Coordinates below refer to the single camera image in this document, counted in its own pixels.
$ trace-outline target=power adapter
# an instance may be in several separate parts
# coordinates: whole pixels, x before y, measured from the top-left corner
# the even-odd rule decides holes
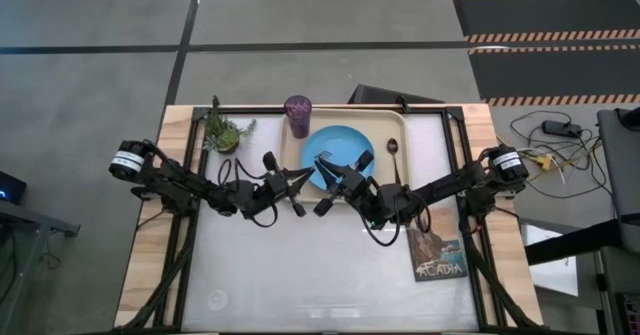
[[[582,127],[569,122],[545,120],[542,122],[542,132],[548,135],[579,139],[580,134],[582,134]]]

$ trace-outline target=floor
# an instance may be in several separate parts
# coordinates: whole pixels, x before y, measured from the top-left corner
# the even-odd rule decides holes
[[[0,169],[29,183],[27,207],[82,224],[76,239],[52,238],[63,264],[39,270],[16,322],[18,332],[67,334],[112,325],[140,203],[107,167],[121,140],[156,137],[164,105],[209,103],[214,94],[236,104],[277,104],[292,94],[344,103],[358,83],[446,102],[480,101],[460,48],[183,51],[189,43],[455,44],[462,32],[451,0],[194,0],[190,8],[191,3],[0,0]],[[8,54],[9,48],[22,53]],[[595,129],[596,112],[607,107],[553,110]],[[524,146],[509,123],[538,109],[543,107],[494,108],[498,134]],[[524,131],[546,118],[551,117],[534,115],[518,125]],[[586,173],[567,177],[566,186],[553,174],[539,185],[554,194],[593,185]],[[527,189],[516,209],[523,218],[577,227],[611,216],[604,191],[550,200]],[[554,294],[539,295],[545,321],[554,328],[596,330],[592,311],[558,302]]]

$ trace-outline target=white table surface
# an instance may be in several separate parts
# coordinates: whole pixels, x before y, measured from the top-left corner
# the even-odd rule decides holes
[[[240,126],[258,119],[233,156],[262,174],[262,156],[278,157],[282,117],[230,116]],[[412,188],[450,173],[440,115],[405,117]],[[210,154],[206,176],[217,181],[225,159]],[[335,205],[323,218],[298,218],[278,204],[271,228],[241,214],[225,218],[202,202],[185,304],[185,331],[435,331],[475,330],[469,278],[416,282],[406,234],[389,248],[373,242],[358,215]],[[450,207],[453,198],[432,205]],[[271,221],[271,212],[258,216]],[[393,235],[389,225],[378,233]]]

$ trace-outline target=white label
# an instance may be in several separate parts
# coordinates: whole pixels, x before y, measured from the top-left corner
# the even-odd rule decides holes
[[[500,164],[500,167],[502,167],[502,170],[506,170],[510,167],[514,167],[517,165],[522,165],[522,163],[520,162],[520,159],[513,159],[513,160],[509,160],[509,161],[505,161],[502,164]]]
[[[140,164],[135,163],[131,160],[123,159],[123,158],[113,158],[113,161],[111,161],[111,163],[122,165],[124,167],[128,167],[129,169],[132,169],[135,171],[140,171],[140,169],[142,169],[142,166],[140,166]]]
[[[517,159],[517,158],[518,158],[518,153],[514,151],[508,154],[500,155],[497,158],[493,159],[493,164],[500,165],[507,160]]]
[[[131,160],[134,162],[137,162],[138,164],[142,165],[144,164],[144,159],[141,158],[140,156],[130,153],[130,152],[126,152],[126,151],[118,151],[116,153],[116,157],[120,157],[123,159],[127,159],[127,160]]]

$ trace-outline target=plant pot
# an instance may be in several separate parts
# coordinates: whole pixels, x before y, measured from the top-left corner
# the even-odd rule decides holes
[[[240,146],[240,141],[236,141],[235,144],[231,145],[230,147],[228,147],[226,149],[218,148],[217,151],[220,154],[229,155],[229,154],[233,154],[236,151],[236,149],[238,148],[238,146]]]

